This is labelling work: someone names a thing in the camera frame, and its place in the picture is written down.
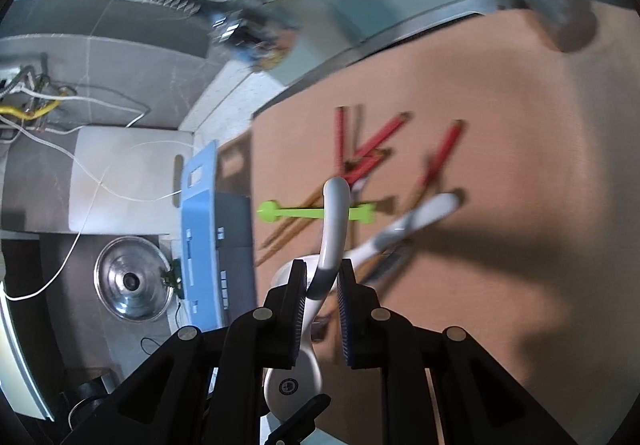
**black cable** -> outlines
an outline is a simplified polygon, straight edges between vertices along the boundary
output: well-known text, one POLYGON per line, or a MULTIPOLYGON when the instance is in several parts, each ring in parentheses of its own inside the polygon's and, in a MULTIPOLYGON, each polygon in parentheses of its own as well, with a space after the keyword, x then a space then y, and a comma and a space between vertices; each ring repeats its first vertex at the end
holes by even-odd
POLYGON ((178 324, 178 312, 180 311, 181 307, 182 303, 178 300, 178 309, 175 311, 175 325, 178 329, 180 329, 180 324, 178 324))
POLYGON ((158 347, 160 347, 160 344, 158 343, 158 341, 153 340, 151 337, 142 337, 142 338, 140 339, 140 349, 142 349, 142 352, 143 352, 143 353, 145 353, 147 356, 149 356, 149 357, 150 357, 152 353, 148 352, 148 351, 145 349, 145 346, 143 346, 143 345, 142 345, 142 343, 143 343, 145 340, 150 340, 150 341, 152 341, 152 342, 153 342, 156 346, 158 346, 158 347))
POLYGON ((76 411, 78 411, 78 409, 82 409, 85 405, 87 405, 88 403, 91 403, 92 401, 102 400, 104 398, 107 398, 107 396, 109 396, 109 395, 88 396, 87 398, 84 398, 84 399, 80 400, 78 403, 76 403, 71 408, 71 411, 69 411, 69 416, 66 417, 66 422, 69 424, 69 428, 71 430, 74 429, 74 426, 71 424, 71 417, 76 413, 76 411))

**white cable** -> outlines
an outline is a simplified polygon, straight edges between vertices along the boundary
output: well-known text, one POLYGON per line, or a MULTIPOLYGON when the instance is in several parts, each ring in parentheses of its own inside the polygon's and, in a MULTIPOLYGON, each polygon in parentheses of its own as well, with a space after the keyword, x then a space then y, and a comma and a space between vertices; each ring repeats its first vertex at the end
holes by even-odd
POLYGON ((2 140, 2 139, 0 139, 0 143, 2 143, 4 145, 11 145, 18 138, 20 138, 20 133, 16 134, 11 140, 2 140))
MULTIPOLYGON (((76 132, 77 130, 82 129, 83 127, 86 127, 86 125, 78 125, 77 127, 74 127, 73 129, 69 129, 69 130, 59 130, 59 129, 54 129, 53 127, 45 127, 45 132, 52 132, 53 134, 60 134, 60 135, 64 135, 64 134, 71 134, 72 132, 76 132)), ((35 127, 33 128, 27 128, 27 130, 36 130, 35 127)))
MULTIPOLYGON (((87 168, 85 167, 82 162, 76 158, 76 156, 74 156, 72 153, 70 153, 68 150, 66 150, 65 148, 60 147, 60 145, 56 145, 55 143, 52 143, 50 141, 44 140, 42 138, 38 138, 37 136, 33 136, 29 131, 27 131, 25 128, 21 127, 20 125, 18 125, 17 123, 14 123, 11 120, 7 120, 6 118, 4 118, 3 116, 0 116, 0 121, 4 122, 7 125, 11 125, 13 128, 18 129, 21 133, 23 133, 25 136, 27 136, 28 138, 31 138, 33 141, 40 143, 42 145, 46 145, 47 147, 50 147, 52 149, 55 149, 56 151, 60 151, 62 152, 62 154, 68 156, 69 158, 71 158, 74 162, 76 162, 76 164, 78 165, 79 168, 82 169, 82 171, 84 171, 84 173, 89 176, 93 181, 95 181, 98 184, 98 187, 102 187, 103 189, 105 189, 107 192, 109 192, 110 194, 113 194, 114 196, 116 196, 117 198, 123 199, 123 200, 128 200, 128 201, 133 201, 133 202, 137 202, 137 203, 152 203, 155 201, 159 201, 159 200, 163 200, 165 198, 170 198, 171 196, 175 196, 176 194, 179 194, 181 192, 181 190, 176 190, 175 192, 171 192, 170 194, 166 194, 160 198, 154 198, 154 199, 149 199, 149 200, 143 200, 143 199, 139 199, 139 198, 131 198, 129 196, 124 196, 122 194, 118 194, 117 192, 115 192, 114 190, 111 190, 107 185, 104 185, 102 183, 101 180, 99 180, 97 177, 95 177, 93 175, 93 173, 87 168)), ((180 145, 184 145, 186 147, 191 147, 193 148, 193 145, 189 144, 189 143, 183 143, 181 141, 174 141, 174 140, 158 140, 158 142, 170 142, 170 143, 177 143, 180 145)))
POLYGON ((107 398, 107 396, 109 395, 95 395, 95 396, 88 396, 87 398, 84 398, 82 400, 80 400, 78 403, 76 403, 72 408, 71 411, 69 411, 68 416, 66 417, 66 422, 69 425, 69 428, 71 430, 74 429, 73 424, 71 423, 71 418, 72 416, 76 413, 76 411, 78 410, 78 408, 82 405, 88 405, 89 403, 91 403, 92 401, 97 401, 100 399, 104 399, 107 398))
POLYGON ((127 125, 125 125, 124 127, 125 128, 131 127, 134 123, 136 123, 138 120, 141 120, 142 118, 144 118, 147 114, 148 114, 148 111, 141 112, 133 120, 131 120, 129 123, 127 123, 127 125))
POLYGON ((146 114, 146 112, 143 112, 139 109, 135 109, 133 107, 126 107, 125 105, 110 104, 109 102, 105 102, 104 100, 99 100, 98 98, 92 98, 90 96, 81 96, 79 94, 72 94, 69 96, 45 94, 44 92, 31 91, 31 89, 27 88, 24 85, 15 86, 15 88, 12 89, 10 94, 13 94, 14 92, 23 92, 25 94, 28 94, 29 96, 33 96, 34 98, 44 98, 45 100, 60 100, 62 102, 65 102, 66 100, 79 100, 81 102, 91 102, 92 104, 103 105, 104 107, 109 107, 112 109, 126 110, 128 112, 146 114))
MULTIPOLYGON (((180 145, 188 145, 187 143, 183 143, 181 141, 174 141, 174 140, 143 141, 142 143, 137 143, 137 144, 132 145, 131 147, 129 147, 127 149, 127 153, 129 151, 131 151, 132 149, 135 149, 136 147, 140 147, 142 145, 150 145, 150 144, 154 144, 154 143, 177 143, 177 144, 180 144, 180 145)), ((95 198, 98 195, 98 190, 100 190, 100 186, 102 185, 102 180, 104 180, 104 177, 106 176, 107 172, 114 165, 114 163, 116 163, 116 161, 120 161, 120 158, 119 157, 118 158, 114 158, 111 161, 111 163, 107 165, 107 168, 102 173, 102 177, 100 178, 100 181, 98 181, 98 186, 95 187, 94 196, 91 198, 91 203, 89 203, 89 208, 88 208, 88 210, 86 212, 86 215, 84 216, 84 221, 82 222, 82 226, 80 227, 78 235, 76 235, 76 238, 75 238, 73 244, 71 245, 71 248, 69 248, 69 251, 66 254, 66 257, 65 257, 64 261, 62 261, 62 265, 60 266, 60 268, 58 268, 58 271, 55 272, 53 277, 51 277, 51 279, 49 279, 47 281, 47 283, 42 288, 40 288, 37 291, 34 291, 34 293, 30 293, 28 295, 22 295, 21 297, 9 297, 9 295, 7 295, 6 291, 4 290, 4 282, 2 282, 0 291, 2 292, 2 295, 4 295, 8 300, 12 300, 12 301, 27 300, 27 299, 31 299, 33 297, 36 297, 37 295, 40 295, 44 290, 46 290, 52 284, 53 281, 55 281, 55 279, 58 278, 60 273, 62 273, 62 270, 65 268, 66 262, 69 260, 69 257, 71 257, 71 253, 74 251, 74 248, 76 247, 76 244, 78 243, 78 239, 80 239, 80 235, 82 234, 82 231, 84 230, 86 222, 89 219, 89 214, 91 214, 91 209, 94 207, 95 198)), ((172 196, 174 194, 177 194, 179 192, 180 192, 180 190, 178 190, 178 192, 173 192, 173 194, 169 194, 167 196, 163 196, 162 198, 158 198, 157 200, 152 200, 152 201, 159 201, 161 199, 167 198, 167 197, 172 196)))

